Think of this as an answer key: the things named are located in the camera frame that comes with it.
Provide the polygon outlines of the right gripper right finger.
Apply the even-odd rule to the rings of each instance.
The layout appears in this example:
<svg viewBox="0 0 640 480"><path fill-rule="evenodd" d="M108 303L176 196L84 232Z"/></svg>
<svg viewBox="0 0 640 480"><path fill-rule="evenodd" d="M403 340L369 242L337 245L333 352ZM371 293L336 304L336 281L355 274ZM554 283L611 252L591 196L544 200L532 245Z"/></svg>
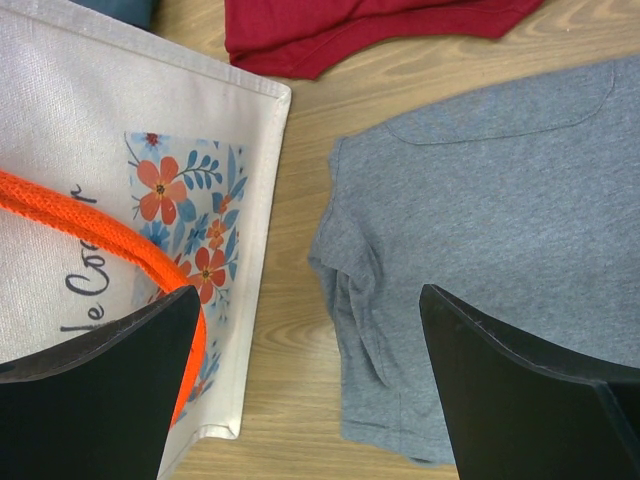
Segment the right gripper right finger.
<svg viewBox="0 0 640 480"><path fill-rule="evenodd" d="M638 478L638 369L536 337L433 284L420 314L460 478Z"/></svg>

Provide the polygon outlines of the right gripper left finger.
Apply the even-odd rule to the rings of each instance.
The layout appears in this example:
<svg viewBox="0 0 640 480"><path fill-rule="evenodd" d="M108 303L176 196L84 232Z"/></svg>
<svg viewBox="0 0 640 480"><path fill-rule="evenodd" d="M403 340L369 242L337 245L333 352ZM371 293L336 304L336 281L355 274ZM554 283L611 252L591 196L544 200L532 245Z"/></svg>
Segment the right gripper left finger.
<svg viewBox="0 0 640 480"><path fill-rule="evenodd" d="M2 478L157 478L198 315L182 287L3 363Z"/></svg>

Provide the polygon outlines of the beige canvas bag orange handles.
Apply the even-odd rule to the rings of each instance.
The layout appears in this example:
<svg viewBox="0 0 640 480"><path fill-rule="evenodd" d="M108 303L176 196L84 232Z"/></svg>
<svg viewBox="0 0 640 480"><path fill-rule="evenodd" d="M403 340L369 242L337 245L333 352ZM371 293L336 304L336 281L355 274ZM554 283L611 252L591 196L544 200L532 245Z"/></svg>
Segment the beige canvas bag orange handles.
<svg viewBox="0 0 640 480"><path fill-rule="evenodd" d="M1 366L194 288L155 479L239 434L290 102L72 2L1 5Z"/></svg>

